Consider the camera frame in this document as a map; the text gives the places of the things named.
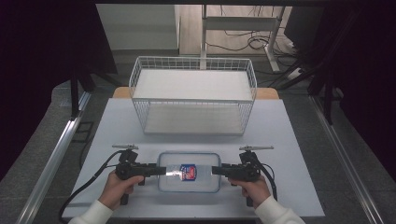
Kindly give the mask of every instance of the white tabletop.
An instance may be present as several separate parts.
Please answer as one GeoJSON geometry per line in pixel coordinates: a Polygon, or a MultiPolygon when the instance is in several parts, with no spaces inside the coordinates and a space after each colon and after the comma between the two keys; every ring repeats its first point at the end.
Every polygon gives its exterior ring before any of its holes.
{"type": "MultiPolygon", "coordinates": [[[[243,136],[144,135],[130,99],[109,99],[91,149],[74,190],[88,181],[101,164],[116,151],[113,144],[136,144],[138,162],[156,162],[166,150],[213,151],[221,162],[240,163],[238,150],[249,146],[274,146],[257,151],[259,160],[270,165],[276,175],[278,201],[300,217],[324,216],[318,195],[307,171],[283,101],[256,100],[243,136]]],[[[109,164],[117,164],[118,156],[109,164]]],[[[65,209],[64,217],[82,214],[97,199],[106,183],[106,169],[65,209]]],[[[217,193],[169,193],[158,190],[157,177],[146,178],[145,186],[135,186],[129,203],[113,217],[130,219],[254,218],[246,207],[239,187],[221,177],[217,193]]]]}

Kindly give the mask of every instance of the white wire basket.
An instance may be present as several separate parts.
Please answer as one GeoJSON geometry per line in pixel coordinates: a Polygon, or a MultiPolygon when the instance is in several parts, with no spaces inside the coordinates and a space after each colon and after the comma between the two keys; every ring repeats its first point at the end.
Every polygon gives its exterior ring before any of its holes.
{"type": "Polygon", "coordinates": [[[144,133],[242,135],[257,82],[249,59],[138,57],[129,88],[144,133]]]}

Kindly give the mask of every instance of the floor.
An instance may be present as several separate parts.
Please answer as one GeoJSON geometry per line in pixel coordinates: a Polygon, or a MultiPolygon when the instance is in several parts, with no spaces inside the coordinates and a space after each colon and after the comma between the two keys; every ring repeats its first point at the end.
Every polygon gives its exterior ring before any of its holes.
{"type": "MultiPolygon", "coordinates": [[[[284,39],[284,36],[279,38],[280,42],[284,44],[281,47],[283,50],[293,53],[293,49],[288,48],[288,41],[284,39]]],[[[196,51],[195,44],[189,44],[189,46],[195,46],[195,51],[184,48],[185,55],[197,55],[199,53],[199,51],[196,51]]],[[[225,52],[219,51],[213,51],[212,53],[216,55],[225,54],[225,52]]],[[[127,86],[134,60],[139,55],[133,52],[114,52],[119,73],[111,76],[127,86]]],[[[271,73],[271,68],[264,55],[246,52],[242,55],[253,62],[260,87],[268,87],[269,85],[274,87],[276,85],[274,81],[286,78],[282,74],[271,73]]],[[[235,57],[230,52],[226,56],[235,57]]],[[[280,65],[281,70],[286,70],[287,65],[293,63],[293,60],[293,58],[284,58],[282,63],[285,65],[280,65]]],[[[92,78],[96,84],[96,89],[92,92],[79,130],[68,147],[41,206],[36,211],[33,223],[58,223],[58,211],[74,187],[80,166],[89,150],[90,142],[105,109],[106,99],[111,97],[116,89],[114,85],[95,75],[92,75],[92,78]]],[[[307,79],[287,90],[278,92],[289,114],[291,125],[326,214],[326,217],[304,217],[304,221],[306,223],[370,223],[323,126],[318,120],[316,110],[309,100],[306,93],[309,81],[307,79]]],[[[50,158],[52,150],[56,147],[63,129],[70,119],[69,92],[68,82],[53,90],[52,103],[46,116],[42,119],[14,166],[0,182],[0,223],[8,224],[17,221],[37,179],[50,158]]],[[[347,155],[362,182],[373,197],[383,218],[383,223],[396,223],[395,182],[389,177],[371,149],[368,148],[345,118],[338,101],[332,103],[332,119],[333,128],[343,143],[347,155]]],[[[111,219],[108,223],[128,222],[111,219]]]]}

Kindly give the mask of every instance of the human hand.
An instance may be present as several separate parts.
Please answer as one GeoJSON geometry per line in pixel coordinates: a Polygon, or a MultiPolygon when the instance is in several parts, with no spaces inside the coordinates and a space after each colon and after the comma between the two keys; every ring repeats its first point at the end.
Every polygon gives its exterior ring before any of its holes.
{"type": "Polygon", "coordinates": [[[271,196],[270,190],[265,182],[265,178],[262,175],[260,175],[259,180],[256,182],[245,182],[231,178],[228,178],[228,181],[234,185],[242,187],[242,195],[246,198],[250,196],[253,200],[254,209],[271,196]]]}
{"type": "Polygon", "coordinates": [[[142,175],[136,175],[126,180],[117,177],[116,171],[108,174],[105,188],[98,201],[111,210],[116,210],[120,206],[120,199],[124,193],[131,194],[134,192],[134,184],[143,181],[142,175]]]}

